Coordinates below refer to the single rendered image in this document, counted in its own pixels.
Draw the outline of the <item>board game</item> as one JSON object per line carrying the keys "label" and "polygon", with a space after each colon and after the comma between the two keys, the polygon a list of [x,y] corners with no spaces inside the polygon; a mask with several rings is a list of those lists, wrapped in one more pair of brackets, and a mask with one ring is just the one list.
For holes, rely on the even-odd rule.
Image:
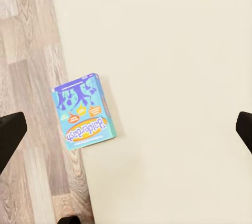
{"label": "board game", "polygon": [[51,89],[68,151],[117,136],[99,75]]}

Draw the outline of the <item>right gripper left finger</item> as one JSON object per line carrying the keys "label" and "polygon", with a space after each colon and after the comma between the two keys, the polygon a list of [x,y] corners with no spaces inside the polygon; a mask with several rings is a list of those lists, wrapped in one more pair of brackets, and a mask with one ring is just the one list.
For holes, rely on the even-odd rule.
{"label": "right gripper left finger", "polygon": [[23,112],[0,117],[0,174],[27,133]]}

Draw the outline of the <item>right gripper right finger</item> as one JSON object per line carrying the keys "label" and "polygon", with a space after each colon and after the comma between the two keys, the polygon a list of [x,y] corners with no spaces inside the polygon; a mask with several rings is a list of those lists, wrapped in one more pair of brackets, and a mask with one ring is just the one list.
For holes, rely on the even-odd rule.
{"label": "right gripper right finger", "polygon": [[252,114],[241,111],[235,129],[252,153]]}

